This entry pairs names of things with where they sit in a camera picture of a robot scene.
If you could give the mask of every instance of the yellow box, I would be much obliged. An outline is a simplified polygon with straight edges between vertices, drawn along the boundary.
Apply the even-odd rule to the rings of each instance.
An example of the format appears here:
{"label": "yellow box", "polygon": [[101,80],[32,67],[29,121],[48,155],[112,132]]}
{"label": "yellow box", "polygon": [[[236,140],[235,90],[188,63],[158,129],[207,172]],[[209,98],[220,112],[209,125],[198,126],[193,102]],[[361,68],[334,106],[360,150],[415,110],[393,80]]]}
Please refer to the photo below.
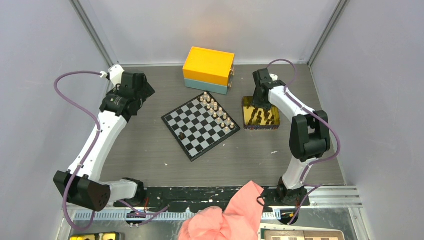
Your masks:
{"label": "yellow box", "polygon": [[228,86],[234,74],[234,53],[192,47],[182,72],[185,79]]}

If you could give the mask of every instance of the chess piece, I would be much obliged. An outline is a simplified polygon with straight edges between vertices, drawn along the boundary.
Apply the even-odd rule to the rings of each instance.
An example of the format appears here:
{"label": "chess piece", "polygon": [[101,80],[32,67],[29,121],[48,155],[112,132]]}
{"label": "chess piece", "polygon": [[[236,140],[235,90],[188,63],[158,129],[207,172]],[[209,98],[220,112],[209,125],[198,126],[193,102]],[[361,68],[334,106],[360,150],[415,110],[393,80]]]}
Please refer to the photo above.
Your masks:
{"label": "chess piece", "polygon": [[186,135],[181,131],[179,132],[179,139],[184,140],[186,138]]}

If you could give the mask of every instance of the cable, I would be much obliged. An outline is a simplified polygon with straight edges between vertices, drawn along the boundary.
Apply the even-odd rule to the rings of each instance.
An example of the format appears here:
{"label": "cable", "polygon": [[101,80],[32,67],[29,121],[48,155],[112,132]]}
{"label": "cable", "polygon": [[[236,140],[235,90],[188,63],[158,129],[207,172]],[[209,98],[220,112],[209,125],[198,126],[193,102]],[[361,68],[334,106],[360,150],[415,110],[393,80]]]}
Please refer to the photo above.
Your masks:
{"label": "cable", "polygon": [[65,191],[63,193],[62,208],[63,208],[63,213],[64,213],[64,216],[65,216],[65,219],[66,219],[67,223],[73,229],[76,229],[78,231],[85,231],[85,230],[89,229],[91,227],[91,225],[93,224],[93,220],[94,220],[94,216],[95,216],[95,211],[92,212],[91,218],[90,218],[90,222],[88,223],[88,225],[85,226],[85,227],[79,227],[79,226],[75,225],[75,223],[72,222],[72,219],[69,216],[68,206],[67,206],[67,199],[68,199],[69,189],[71,188],[72,182],[74,181],[75,177],[77,176],[77,173],[80,171],[81,167],[84,165],[84,162],[86,161],[87,157],[90,155],[91,151],[93,150],[94,146],[97,143],[97,140],[99,139],[99,136],[100,136],[100,122],[99,122],[99,120],[97,120],[97,118],[96,118],[96,116],[94,116],[94,114],[92,114],[89,110],[87,110],[86,108],[82,107],[78,103],[76,103],[76,102],[72,101],[71,99],[69,99],[58,88],[58,83],[59,83],[59,81],[61,79],[65,78],[65,77],[68,77],[68,76],[71,76],[71,75],[77,75],[77,74],[93,74],[93,75],[99,75],[99,76],[101,76],[102,74],[100,72],[95,72],[95,71],[72,71],[72,72],[68,72],[68,73],[65,73],[65,74],[59,76],[54,81],[54,90],[56,91],[56,93],[61,98],[63,98],[65,101],[67,101],[68,103],[70,103],[71,105],[73,105],[74,107],[77,107],[79,110],[81,110],[84,113],[88,114],[90,116],[90,118],[92,118],[94,120],[95,125],[97,126],[97,132],[95,133],[95,137],[94,137],[93,142],[91,143],[91,145],[88,148],[88,150],[85,153],[85,155],[82,157],[81,161],[79,162],[79,164],[76,167],[75,171],[73,172],[72,176],[70,176],[70,179],[67,182]]}
{"label": "cable", "polygon": [[340,153],[340,150],[341,150],[341,143],[340,143],[340,138],[339,138],[339,135],[336,133],[336,131],[326,122],[326,121],[324,121],[321,117],[319,117],[319,116],[317,116],[315,113],[313,113],[313,112],[311,112],[311,111],[309,111],[308,109],[306,109],[306,108],[304,108],[303,106],[302,106],[302,104],[300,103],[300,102],[298,102],[296,99],[294,99],[293,98],[293,96],[291,96],[288,92],[287,92],[287,88],[296,80],[296,78],[297,78],[297,76],[298,76],[298,70],[297,70],[297,68],[296,68],[296,66],[295,66],[295,64],[293,63],[293,62],[291,62],[291,61],[289,61],[289,60],[286,60],[286,59],[276,59],[276,60],[274,60],[274,61],[272,61],[272,62],[270,62],[267,66],[266,66],[266,68],[269,68],[273,63],[275,63],[275,62],[286,62],[286,63],[289,63],[292,67],[293,67],[293,70],[294,70],[294,77],[291,79],[291,81],[290,82],[288,82],[286,85],[285,85],[285,87],[284,87],[284,94],[294,103],[294,104],[296,104],[299,108],[301,108],[303,111],[305,111],[307,114],[309,114],[309,115],[311,115],[312,117],[314,117],[315,119],[317,119],[318,121],[320,121],[322,124],[324,124],[324,126],[326,126],[330,131],[331,131],[331,133],[334,135],[334,138],[335,138],[335,141],[337,142],[337,150],[335,151],[335,153],[332,155],[332,156],[329,156],[329,157],[327,157],[327,158],[324,158],[324,159],[317,159],[317,160],[315,160],[315,161],[312,161],[312,162],[310,162],[310,163],[308,163],[308,165],[306,165],[306,167],[305,167],[305,169],[303,170],[303,172],[302,172],[302,174],[301,174],[301,176],[300,176],[300,182],[304,185],[304,186],[306,186],[306,187],[313,187],[313,189],[312,190],[310,190],[306,195],[305,195],[305,197],[303,197],[303,199],[302,199],[302,202],[300,203],[300,205],[299,205],[299,207],[297,208],[297,211],[296,211],[296,213],[294,214],[294,216],[291,218],[291,220],[290,220],[290,222],[288,223],[288,225],[291,225],[292,224],[292,222],[295,220],[295,218],[296,218],[296,216],[299,214],[299,211],[301,210],[301,207],[302,207],[302,205],[303,205],[303,203],[305,202],[305,200],[308,198],[308,196],[309,196],[309,194],[311,194],[313,191],[315,191],[315,190],[317,190],[319,187],[321,187],[322,186],[322,184],[319,184],[319,185],[312,185],[312,184],[307,184],[307,183],[305,183],[305,175],[306,175],[306,173],[308,172],[308,170],[309,170],[309,168],[310,167],[312,167],[312,165],[314,165],[314,164],[319,164],[319,163],[323,163],[323,162],[326,162],[326,161],[329,161],[329,160],[333,160],[333,159],[335,159],[338,155],[339,155],[339,153]]}

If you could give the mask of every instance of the yellow tray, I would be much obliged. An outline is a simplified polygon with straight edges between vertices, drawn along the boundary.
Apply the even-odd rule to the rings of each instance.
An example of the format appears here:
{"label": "yellow tray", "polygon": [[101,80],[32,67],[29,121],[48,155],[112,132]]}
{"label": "yellow tray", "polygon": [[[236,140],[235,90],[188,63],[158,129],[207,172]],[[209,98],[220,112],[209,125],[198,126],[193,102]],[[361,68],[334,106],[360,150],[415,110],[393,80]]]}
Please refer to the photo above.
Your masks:
{"label": "yellow tray", "polygon": [[[276,106],[272,105],[271,110],[269,110],[269,117],[264,118],[265,110],[263,108],[257,108],[257,114],[252,119],[252,113],[255,110],[255,107],[251,105],[253,96],[244,96],[241,99],[241,107],[243,109],[243,126],[246,130],[276,130],[280,127],[280,113]],[[261,112],[262,122],[258,124],[258,115]],[[274,116],[274,123],[270,121],[267,124],[267,121]]]}

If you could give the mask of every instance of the gray table surface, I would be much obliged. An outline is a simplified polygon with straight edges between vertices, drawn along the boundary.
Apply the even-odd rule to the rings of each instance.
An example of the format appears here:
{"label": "gray table surface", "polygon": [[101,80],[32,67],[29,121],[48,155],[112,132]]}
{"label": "gray table surface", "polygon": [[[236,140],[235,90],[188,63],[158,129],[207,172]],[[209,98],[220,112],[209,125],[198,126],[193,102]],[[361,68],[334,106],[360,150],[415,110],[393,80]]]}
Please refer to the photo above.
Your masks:
{"label": "gray table surface", "polygon": [[[264,65],[236,65],[228,95],[213,94],[216,100],[243,127],[241,101],[252,96],[252,73]],[[321,105],[309,68],[297,65],[298,79],[291,92],[303,103],[320,110]],[[191,162],[165,126],[161,117],[203,91],[185,87],[181,66],[127,68],[143,71],[156,93],[138,116],[132,117],[117,138],[104,164],[101,180],[133,178],[148,187],[241,186],[253,180],[259,185],[276,185],[292,157],[289,149],[290,122],[282,117],[275,131],[240,130],[205,155]],[[293,77],[290,65],[270,67],[280,80]],[[344,184],[336,160],[313,166],[306,180],[313,184]]]}

